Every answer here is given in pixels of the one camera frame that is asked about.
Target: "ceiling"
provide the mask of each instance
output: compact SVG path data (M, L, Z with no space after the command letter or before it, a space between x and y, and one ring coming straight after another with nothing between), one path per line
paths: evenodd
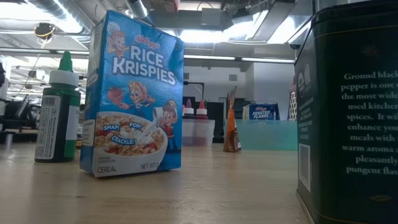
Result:
M54 20L48 17L48 15L43 14L39 9L21 3L22 1L0 1L0 47L13 47L13 48L23 48L23 49L39 49L45 47L45 49L57 49L57 50L87 50L87 44L82 44L81 38L88 38L89 34L85 34L85 37L77 36L67 36L58 34L65 29L60 29L57 26L55 31L56 35L51 38L51 42L43 46L42 40L38 38L33 33L34 27L40 22L53 23ZM85 18L85 22L91 25L96 24L100 21L106 14L106 10L113 9L121 13L126 12L125 0L75 0L75 3L69 2L74 11L78 11L80 17ZM159 22L162 23L164 27L163 30L167 32L173 32L176 35L181 35L185 32L185 29L181 27L193 27L201 30L231 30L231 24L227 22L221 22L218 26L207 27L200 24L202 10L208 10L210 8L215 8L221 10L221 16L227 15L226 19L231 22L231 16L236 12L237 8L247 7L250 12L249 17L253 17L253 21L247 23L247 26L242 26L235 32L242 32L244 36L239 36L237 38L230 37L222 42L217 43L185 43L185 54L186 55L216 55L216 56L230 56L230 57L257 57L257 58L282 58L282 59L294 59L295 51L290 48L286 41L293 35L297 29L305 22L307 18L311 15L311 0L212 0L210 2L200 2L200 1L184 1L181 0L180 12L178 14L168 14L159 11L151 11L149 16L151 18L158 18ZM268 11L264 21L260 21L257 17L252 14L261 14L264 10ZM254 33L253 38L247 38L248 30L256 31L256 20L259 21L258 31ZM266 24L278 23L277 26L271 27ZM272 36L278 34L279 36L274 37L274 39L279 39L281 42L274 41L274 44L267 43L268 40L272 39ZM29 70L31 70L37 60L34 54L8 54L0 52L0 59L8 58L9 64L11 66L11 78L10 82L14 83L10 86L9 91L18 91L23 87L23 83L28 78ZM35 66L40 74L49 74L49 71L57 67L59 63L59 58L49 58L46 55L42 55ZM186 66L196 66L196 67L238 67L243 72L247 70L251 63L249 62L225 62L216 60L194 60L186 59ZM88 60L85 58L74 58L73 59L73 69L78 72L80 76L86 76L86 69L88 65ZM30 78L29 83L42 83L45 80ZM81 89L84 94L85 80L80 80L80 84L83 86ZM45 86L42 85L32 85L32 89L29 91L34 91L41 93Z

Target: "white label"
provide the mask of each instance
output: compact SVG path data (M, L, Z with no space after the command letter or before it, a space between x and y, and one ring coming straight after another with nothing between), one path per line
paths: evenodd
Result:
M60 105L60 96L43 96L37 133L36 159L52 159L54 157Z
M77 139L77 127L79 124L79 107L69 106L68 126L66 140Z
M87 120L83 122L83 135L81 143L84 146L93 146L94 143L95 120Z

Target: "kellogg's logo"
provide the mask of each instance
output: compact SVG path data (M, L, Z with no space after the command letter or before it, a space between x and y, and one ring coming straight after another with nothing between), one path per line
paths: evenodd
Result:
M151 42L148 37L144 37L143 35L137 35L136 42L146 44L150 49L158 49L160 47L160 44Z
M262 106L256 107L256 111L265 111L267 108L263 108Z

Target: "desk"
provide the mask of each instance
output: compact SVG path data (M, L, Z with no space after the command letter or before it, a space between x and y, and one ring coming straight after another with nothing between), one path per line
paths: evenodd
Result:
M182 169L102 179L80 170L79 156L41 164L34 144L0 149L0 223L308 223L296 152L184 147Z

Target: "rice krispies cereal box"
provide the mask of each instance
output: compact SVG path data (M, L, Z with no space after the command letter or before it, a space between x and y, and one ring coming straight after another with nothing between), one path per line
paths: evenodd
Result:
M183 42L114 11L91 34L80 167L95 177L181 166Z

